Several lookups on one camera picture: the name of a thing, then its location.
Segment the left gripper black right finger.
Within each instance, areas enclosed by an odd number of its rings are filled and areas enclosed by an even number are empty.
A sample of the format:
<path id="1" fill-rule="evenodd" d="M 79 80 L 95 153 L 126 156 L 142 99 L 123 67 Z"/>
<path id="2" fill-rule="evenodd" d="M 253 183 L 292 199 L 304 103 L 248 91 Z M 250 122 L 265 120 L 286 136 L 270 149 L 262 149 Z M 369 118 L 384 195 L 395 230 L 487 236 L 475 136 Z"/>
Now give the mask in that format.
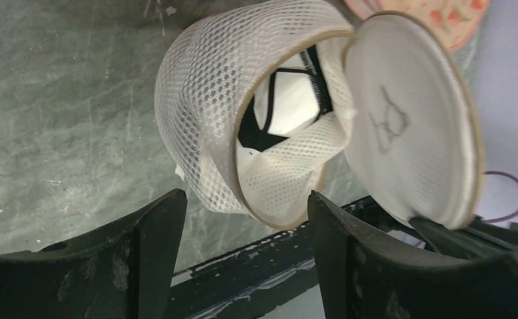
<path id="1" fill-rule="evenodd" d="M 431 246 L 370 197 L 312 192 L 307 213 L 327 318 L 518 318 L 518 265 L 410 265 Z"/>

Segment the floral mesh laundry bag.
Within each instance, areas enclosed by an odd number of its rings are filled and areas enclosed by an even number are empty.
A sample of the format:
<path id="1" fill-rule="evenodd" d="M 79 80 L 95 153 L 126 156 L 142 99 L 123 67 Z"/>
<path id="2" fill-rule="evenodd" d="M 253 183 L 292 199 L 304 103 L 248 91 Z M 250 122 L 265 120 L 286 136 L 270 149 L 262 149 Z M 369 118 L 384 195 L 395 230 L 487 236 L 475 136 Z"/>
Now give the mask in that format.
<path id="1" fill-rule="evenodd" d="M 345 0 L 361 19 L 398 11 L 423 22 L 450 51 L 464 46 L 484 18 L 490 0 Z"/>

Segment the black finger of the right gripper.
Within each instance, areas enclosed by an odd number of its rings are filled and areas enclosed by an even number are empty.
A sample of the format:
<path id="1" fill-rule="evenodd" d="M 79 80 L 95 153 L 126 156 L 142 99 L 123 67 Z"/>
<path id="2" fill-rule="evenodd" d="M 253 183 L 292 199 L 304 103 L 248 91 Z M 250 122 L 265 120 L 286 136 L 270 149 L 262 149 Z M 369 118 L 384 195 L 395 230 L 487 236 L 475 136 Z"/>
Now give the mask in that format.
<path id="1" fill-rule="evenodd" d="M 423 217 L 414 217 L 409 224 L 432 249 L 408 249 L 410 265 L 518 265 L 516 229 L 485 224 L 481 219 L 458 230 L 449 230 Z"/>

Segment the white black bra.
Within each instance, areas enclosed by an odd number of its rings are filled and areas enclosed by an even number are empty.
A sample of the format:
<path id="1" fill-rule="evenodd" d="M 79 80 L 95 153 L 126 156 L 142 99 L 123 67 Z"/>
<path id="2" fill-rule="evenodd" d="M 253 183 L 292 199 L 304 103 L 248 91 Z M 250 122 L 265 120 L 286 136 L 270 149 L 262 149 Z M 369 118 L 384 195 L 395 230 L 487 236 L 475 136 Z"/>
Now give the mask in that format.
<path id="1" fill-rule="evenodd" d="M 332 111 L 317 48 L 312 46 L 283 62 L 258 86 L 241 121 L 238 152 L 264 152 Z"/>

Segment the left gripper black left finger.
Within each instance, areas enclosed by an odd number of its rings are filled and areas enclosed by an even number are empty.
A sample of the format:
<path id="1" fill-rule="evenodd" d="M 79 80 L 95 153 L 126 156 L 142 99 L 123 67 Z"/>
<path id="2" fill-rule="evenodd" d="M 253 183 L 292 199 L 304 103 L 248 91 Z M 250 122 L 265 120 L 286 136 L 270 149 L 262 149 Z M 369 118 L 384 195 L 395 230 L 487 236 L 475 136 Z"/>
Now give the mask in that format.
<path id="1" fill-rule="evenodd" d="M 163 318 L 186 209 L 174 189 L 83 235 L 0 255 L 0 318 Z"/>

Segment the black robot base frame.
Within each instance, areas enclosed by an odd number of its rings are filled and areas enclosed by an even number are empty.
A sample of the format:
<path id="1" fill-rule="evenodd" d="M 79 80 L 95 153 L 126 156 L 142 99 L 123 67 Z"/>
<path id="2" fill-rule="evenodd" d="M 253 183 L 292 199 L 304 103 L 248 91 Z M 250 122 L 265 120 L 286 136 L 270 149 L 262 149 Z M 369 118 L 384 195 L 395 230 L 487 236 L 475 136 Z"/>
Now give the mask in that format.
<path id="1" fill-rule="evenodd" d="M 165 318 L 259 318 L 317 283 L 306 225 L 173 277 Z"/>

